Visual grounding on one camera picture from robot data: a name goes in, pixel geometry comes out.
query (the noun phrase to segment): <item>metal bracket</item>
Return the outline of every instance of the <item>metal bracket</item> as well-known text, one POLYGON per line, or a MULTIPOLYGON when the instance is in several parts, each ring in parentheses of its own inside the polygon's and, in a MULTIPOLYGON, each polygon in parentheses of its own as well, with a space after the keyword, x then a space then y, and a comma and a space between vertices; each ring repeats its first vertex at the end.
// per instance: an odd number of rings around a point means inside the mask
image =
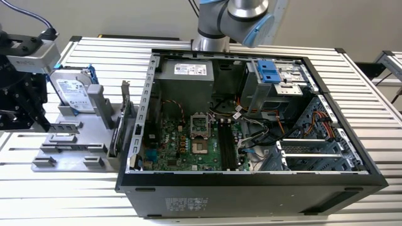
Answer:
POLYGON ((276 93, 283 96, 303 96, 297 85, 287 85, 284 83, 275 84, 276 93))

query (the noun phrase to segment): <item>slotted aluminum surface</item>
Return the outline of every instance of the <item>slotted aluminum surface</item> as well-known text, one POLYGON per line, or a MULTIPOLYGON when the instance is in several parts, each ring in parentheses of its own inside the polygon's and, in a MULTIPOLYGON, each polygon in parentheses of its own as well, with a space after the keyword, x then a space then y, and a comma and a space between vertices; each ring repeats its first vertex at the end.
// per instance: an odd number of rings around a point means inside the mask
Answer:
MULTIPOLYGON (((137 104, 151 49, 189 47, 185 41, 82 38, 65 48, 62 65, 93 65, 112 103, 121 101, 121 80, 129 81, 131 100, 137 104)), ((402 225, 400 116, 347 55, 330 48, 248 49, 237 44, 231 45, 231 52, 310 58, 390 186, 328 217, 144 220, 137 218, 124 194, 113 191, 116 173, 34 173, 30 161, 45 134, 5 133, 0 138, 0 219, 8 220, 0 225, 402 225)), ((53 122, 58 100, 49 86, 48 92, 44 108, 53 122)))

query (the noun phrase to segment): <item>cable connector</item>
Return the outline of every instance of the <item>cable connector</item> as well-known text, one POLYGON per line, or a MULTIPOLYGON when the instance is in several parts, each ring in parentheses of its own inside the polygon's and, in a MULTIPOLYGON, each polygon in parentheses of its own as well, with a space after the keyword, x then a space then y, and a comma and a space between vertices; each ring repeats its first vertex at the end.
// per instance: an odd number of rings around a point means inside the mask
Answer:
POLYGON ((320 121, 320 122, 331 122, 331 118, 330 117, 320 117, 318 119, 318 121, 320 121))
POLYGON ((41 32, 41 34, 37 36, 38 39, 41 40, 49 40, 49 41, 54 41, 57 38, 57 31, 53 28, 48 28, 45 29, 44 32, 41 32))

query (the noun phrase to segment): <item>white sticker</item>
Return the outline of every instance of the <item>white sticker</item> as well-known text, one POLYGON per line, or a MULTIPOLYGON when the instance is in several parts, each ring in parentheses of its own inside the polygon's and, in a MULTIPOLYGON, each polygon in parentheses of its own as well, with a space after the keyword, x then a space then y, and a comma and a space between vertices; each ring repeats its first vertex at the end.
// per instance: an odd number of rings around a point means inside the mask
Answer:
POLYGON ((176 64, 175 74, 207 75, 207 65, 176 64))
POLYGON ((240 105, 237 105, 236 108, 235 108, 236 112, 239 112, 241 109, 243 109, 243 108, 241 108, 240 105))
POLYGON ((232 115, 233 119, 237 119, 241 116, 241 114, 237 112, 236 114, 232 115))
POLYGON ((208 198, 165 198, 165 207, 168 211, 204 211, 208 204, 208 198))
POLYGON ((93 111, 84 85, 77 80, 57 79, 62 97, 77 111, 93 111))

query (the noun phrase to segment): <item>side panel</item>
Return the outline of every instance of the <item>side panel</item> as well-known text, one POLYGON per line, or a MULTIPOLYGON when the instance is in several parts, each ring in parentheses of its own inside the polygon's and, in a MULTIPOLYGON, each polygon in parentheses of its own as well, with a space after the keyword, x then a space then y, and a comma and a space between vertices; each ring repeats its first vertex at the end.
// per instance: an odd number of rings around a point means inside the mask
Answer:
POLYGON ((140 217, 163 218, 327 215, 372 192, 368 186, 121 188, 140 217))

